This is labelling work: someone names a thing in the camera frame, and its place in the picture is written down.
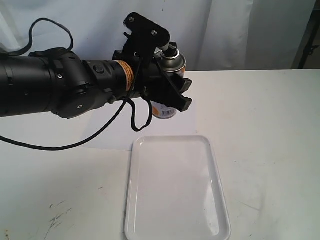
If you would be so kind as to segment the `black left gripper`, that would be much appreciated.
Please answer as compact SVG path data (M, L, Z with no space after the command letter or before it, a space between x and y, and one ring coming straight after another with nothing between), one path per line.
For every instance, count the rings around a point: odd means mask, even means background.
M133 70L135 82L129 87L130 93L124 93L124 97L154 102L160 95L161 103L167 107L180 112L189 109L193 100L183 96L183 93L189 90L192 80L177 73L168 74L160 70L155 54L148 67L143 67L138 55L125 55L121 50L116 50L112 59L125 62Z

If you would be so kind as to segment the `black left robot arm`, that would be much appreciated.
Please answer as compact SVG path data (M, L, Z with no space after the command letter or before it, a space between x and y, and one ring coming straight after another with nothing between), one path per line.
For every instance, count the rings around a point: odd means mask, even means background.
M117 101L142 98L178 111L192 100L184 96L192 81L168 74L160 60L149 63L117 50L111 60L82 60L68 52L59 57L0 56L0 115L51 112L72 119Z

